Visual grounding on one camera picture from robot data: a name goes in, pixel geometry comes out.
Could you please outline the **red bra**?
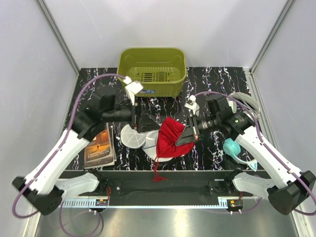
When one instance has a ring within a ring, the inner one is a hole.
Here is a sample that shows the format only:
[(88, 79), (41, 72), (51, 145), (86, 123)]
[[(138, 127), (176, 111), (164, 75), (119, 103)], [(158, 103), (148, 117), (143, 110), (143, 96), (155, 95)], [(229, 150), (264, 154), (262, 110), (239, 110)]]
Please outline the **red bra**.
[(182, 155), (186, 155), (193, 149), (195, 145), (194, 142), (190, 142), (185, 145), (176, 145), (176, 141), (180, 138), (184, 128), (185, 126), (182, 123), (170, 117), (167, 117), (162, 123), (160, 130), (158, 131), (156, 156), (154, 159), (154, 162), (156, 163), (154, 166), (154, 182), (167, 180), (167, 178), (161, 177), (157, 172), (160, 158), (180, 157)]

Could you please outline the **white mesh laundry bag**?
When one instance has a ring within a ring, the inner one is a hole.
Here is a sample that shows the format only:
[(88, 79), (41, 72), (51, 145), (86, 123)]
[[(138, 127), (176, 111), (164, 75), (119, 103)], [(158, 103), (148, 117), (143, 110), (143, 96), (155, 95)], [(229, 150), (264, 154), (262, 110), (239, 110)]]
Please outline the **white mesh laundry bag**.
[(129, 124), (127, 124), (121, 130), (120, 140), (128, 148), (141, 148), (145, 152), (145, 154), (152, 160), (158, 162), (168, 162), (173, 159), (173, 157), (157, 157), (156, 148), (158, 141), (158, 130), (138, 133), (135, 129), (132, 129)]

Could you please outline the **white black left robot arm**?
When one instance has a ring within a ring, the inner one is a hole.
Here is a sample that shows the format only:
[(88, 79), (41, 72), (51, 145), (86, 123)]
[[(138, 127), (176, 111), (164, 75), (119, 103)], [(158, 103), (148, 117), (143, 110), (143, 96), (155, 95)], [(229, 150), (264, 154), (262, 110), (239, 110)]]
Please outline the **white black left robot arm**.
[(44, 160), (26, 177), (17, 176), (13, 186), (42, 215), (52, 213), (62, 201), (84, 193), (102, 195), (107, 188), (107, 178), (98, 171), (58, 182), (71, 160), (105, 129), (108, 122), (127, 122), (140, 131), (142, 124), (159, 128), (143, 107), (135, 102), (142, 91), (141, 85), (125, 86), (127, 99), (116, 103), (114, 89), (103, 86), (94, 91), (85, 104), (74, 105), (68, 127)]

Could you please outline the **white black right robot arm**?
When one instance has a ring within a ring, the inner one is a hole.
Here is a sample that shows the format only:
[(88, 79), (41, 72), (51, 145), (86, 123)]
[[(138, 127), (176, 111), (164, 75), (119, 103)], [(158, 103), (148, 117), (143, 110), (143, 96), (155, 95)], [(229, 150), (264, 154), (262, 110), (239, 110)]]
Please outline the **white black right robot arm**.
[(283, 215), (296, 210), (307, 198), (316, 198), (313, 194), (315, 175), (311, 171), (303, 172), (289, 162), (260, 132), (255, 115), (243, 103), (212, 92), (207, 104), (210, 114), (200, 117), (196, 96), (189, 97), (185, 104), (189, 109), (187, 124), (175, 145), (197, 142), (202, 134), (219, 130), (226, 137), (225, 153), (236, 158), (238, 147), (242, 146), (269, 175), (265, 179), (235, 171), (224, 183), (228, 195), (245, 192), (259, 196)]

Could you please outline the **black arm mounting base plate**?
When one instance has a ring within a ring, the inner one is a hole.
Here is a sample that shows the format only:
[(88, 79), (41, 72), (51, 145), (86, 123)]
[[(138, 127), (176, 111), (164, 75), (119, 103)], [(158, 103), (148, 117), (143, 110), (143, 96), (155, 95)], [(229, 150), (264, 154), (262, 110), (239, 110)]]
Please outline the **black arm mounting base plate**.
[(160, 171), (162, 181), (153, 181), (152, 171), (101, 171), (111, 188), (110, 206), (196, 207), (218, 204), (218, 198), (239, 198), (238, 191), (225, 191), (222, 182), (231, 171)]

